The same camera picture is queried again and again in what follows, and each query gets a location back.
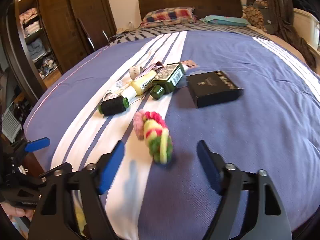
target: metal screw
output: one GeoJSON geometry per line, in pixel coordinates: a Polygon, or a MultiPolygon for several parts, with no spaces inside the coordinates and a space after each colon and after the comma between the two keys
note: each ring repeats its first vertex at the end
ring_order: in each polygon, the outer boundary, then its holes
{"type": "Polygon", "coordinates": [[[259,175],[260,176],[268,176],[267,172],[265,170],[259,170],[259,175]]]}
{"type": "Polygon", "coordinates": [[[97,166],[94,164],[94,163],[89,163],[87,166],[86,166],[86,169],[88,171],[91,171],[91,170],[94,170],[97,166]]]}
{"type": "Polygon", "coordinates": [[[63,173],[63,171],[62,170],[56,170],[56,171],[54,171],[54,175],[55,176],[60,176],[60,175],[62,175],[62,173],[63,173]]]}
{"type": "Polygon", "coordinates": [[[236,167],[232,163],[227,163],[226,169],[229,171],[234,171],[236,169],[236,167]]]}

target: teal pillow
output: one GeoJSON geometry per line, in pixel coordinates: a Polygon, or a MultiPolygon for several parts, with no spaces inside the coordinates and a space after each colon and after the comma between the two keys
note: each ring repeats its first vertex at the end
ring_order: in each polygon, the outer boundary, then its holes
{"type": "Polygon", "coordinates": [[[247,26],[251,25],[246,19],[236,17],[225,17],[219,15],[209,15],[204,19],[200,19],[203,22],[219,25],[231,25],[231,26],[247,26]]]}

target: striped pillowcase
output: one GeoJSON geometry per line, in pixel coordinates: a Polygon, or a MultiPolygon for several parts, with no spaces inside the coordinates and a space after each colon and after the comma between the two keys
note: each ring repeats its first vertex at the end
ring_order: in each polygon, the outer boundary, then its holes
{"type": "Polygon", "coordinates": [[[179,23],[194,23],[193,7],[166,8],[147,13],[140,28],[158,27],[163,25],[175,25],[179,23]]]}

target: blue gripper pad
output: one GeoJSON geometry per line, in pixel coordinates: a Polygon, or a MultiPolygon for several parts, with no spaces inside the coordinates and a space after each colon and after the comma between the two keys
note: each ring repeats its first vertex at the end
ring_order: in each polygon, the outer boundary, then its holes
{"type": "Polygon", "coordinates": [[[111,188],[112,182],[124,157],[124,143],[122,141],[118,141],[112,152],[109,154],[112,154],[112,156],[101,172],[99,185],[100,195],[104,194],[111,188]]]}
{"type": "Polygon", "coordinates": [[[224,161],[222,157],[216,153],[212,153],[204,140],[199,141],[197,144],[197,155],[211,188],[219,193],[223,179],[221,168],[224,166],[224,161]],[[217,163],[214,163],[210,155],[216,155],[217,163]]]}
{"type": "Polygon", "coordinates": [[[44,137],[42,139],[39,139],[39,140],[36,140],[33,142],[29,142],[25,146],[24,150],[25,150],[25,152],[30,153],[30,152],[35,152],[35,151],[40,150],[42,148],[48,147],[49,145],[50,145],[49,138],[44,137]]]}

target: radiator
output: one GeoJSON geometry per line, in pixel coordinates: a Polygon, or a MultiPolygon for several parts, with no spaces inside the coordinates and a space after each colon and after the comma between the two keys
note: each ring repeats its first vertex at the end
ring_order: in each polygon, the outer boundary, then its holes
{"type": "Polygon", "coordinates": [[[14,143],[19,131],[22,129],[21,124],[13,116],[9,108],[2,114],[2,133],[11,143],[14,143]]]}

